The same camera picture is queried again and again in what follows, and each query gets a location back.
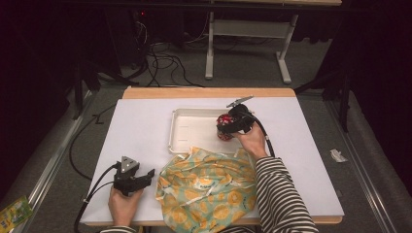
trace white table surface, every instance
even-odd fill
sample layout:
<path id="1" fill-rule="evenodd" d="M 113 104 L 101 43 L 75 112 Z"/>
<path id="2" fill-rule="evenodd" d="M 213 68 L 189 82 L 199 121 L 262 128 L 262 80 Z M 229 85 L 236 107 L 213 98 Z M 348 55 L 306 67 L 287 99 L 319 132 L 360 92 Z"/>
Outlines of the white table surface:
<path id="1" fill-rule="evenodd" d="M 155 200 L 158 173 L 171 159 L 168 150 L 173 111 L 181 108 L 222 109 L 234 98 L 121 99 L 96 165 L 91 185 L 101 174 L 128 156 L 139 161 L 136 176 L 155 168 L 152 185 L 145 188 L 134 223 L 151 225 L 163 221 L 160 204 Z M 296 97 L 255 97 L 245 105 L 255 112 L 270 136 L 276 156 L 289 169 L 295 187 L 311 216 L 344 216 L 334 188 L 321 160 L 312 134 Z M 113 172 L 101 184 L 113 180 Z M 82 223 L 107 225 L 112 222 L 108 208 L 110 186 L 101 188 L 91 199 Z M 258 211 L 244 216 L 258 217 Z"/>

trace wooden table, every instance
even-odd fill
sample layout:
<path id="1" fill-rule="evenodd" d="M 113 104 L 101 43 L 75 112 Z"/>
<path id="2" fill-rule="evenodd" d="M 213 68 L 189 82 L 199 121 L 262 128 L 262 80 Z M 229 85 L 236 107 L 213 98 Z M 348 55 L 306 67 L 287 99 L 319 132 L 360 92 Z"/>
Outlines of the wooden table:
<path id="1" fill-rule="evenodd" d="M 141 163 L 136 176 L 155 168 L 156 175 L 152 185 L 145 188 L 133 224 L 164 225 L 160 204 L 155 200 L 155 184 L 157 174 L 172 157 L 167 148 L 172 112 L 187 106 L 225 108 L 229 102 L 249 95 L 255 98 L 245 104 L 265 126 L 275 153 L 288 167 L 315 223 L 339 223 L 344 216 L 342 208 L 303 112 L 289 88 L 128 88 L 116 107 L 92 185 L 121 156 Z M 108 175 L 101 183 L 112 180 L 113 176 Z M 82 223 L 112 224 L 107 207 L 109 188 L 105 186 L 94 195 Z M 259 224 L 257 208 L 236 224 Z"/>

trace black and white striped sleeve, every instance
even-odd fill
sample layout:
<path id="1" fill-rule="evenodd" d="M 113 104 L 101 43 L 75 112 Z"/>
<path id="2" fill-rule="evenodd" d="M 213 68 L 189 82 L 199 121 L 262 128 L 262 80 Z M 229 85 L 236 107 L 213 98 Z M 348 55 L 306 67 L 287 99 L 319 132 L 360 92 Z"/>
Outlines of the black and white striped sleeve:
<path id="1" fill-rule="evenodd" d="M 257 161 L 257 206 L 262 231 L 319 232 L 282 159 Z"/>
<path id="2" fill-rule="evenodd" d="M 112 226 L 106 230 L 100 231 L 100 233 L 136 233 L 136 230 L 128 226 Z"/>

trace small white object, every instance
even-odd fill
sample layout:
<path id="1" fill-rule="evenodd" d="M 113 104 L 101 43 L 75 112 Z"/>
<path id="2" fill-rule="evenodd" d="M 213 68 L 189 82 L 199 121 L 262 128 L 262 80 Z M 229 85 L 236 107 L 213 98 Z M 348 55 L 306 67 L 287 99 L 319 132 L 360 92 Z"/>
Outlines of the small white object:
<path id="1" fill-rule="evenodd" d="M 336 162 L 346 162 L 346 161 L 348 161 L 348 159 L 345 158 L 344 156 L 342 156 L 340 153 L 341 152 L 336 150 L 336 149 L 333 149 L 333 150 L 330 151 L 330 155 L 332 155 L 332 158 Z"/>

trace hand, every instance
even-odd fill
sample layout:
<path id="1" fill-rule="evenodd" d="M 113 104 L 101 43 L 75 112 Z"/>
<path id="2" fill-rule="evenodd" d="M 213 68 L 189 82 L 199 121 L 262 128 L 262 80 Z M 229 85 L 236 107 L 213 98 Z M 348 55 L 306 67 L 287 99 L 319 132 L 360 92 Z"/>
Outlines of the hand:
<path id="1" fill-rule="evenodd" d="M 140 189 L 128 197 L 112 187 L 109 197 L 109 209 L 115 226 L 130 226 L 142 193 L 143 189 Z"/>
<path id="2" fill-rule="evenodd" d="M 258 160 L 266 157 L 265 138 L 263 132 L 256 122 L 252 125 L 252 129 L 245 133 L 232 133 L 233 137 L 237 138 L 243 148 L 255 159 Z"/>

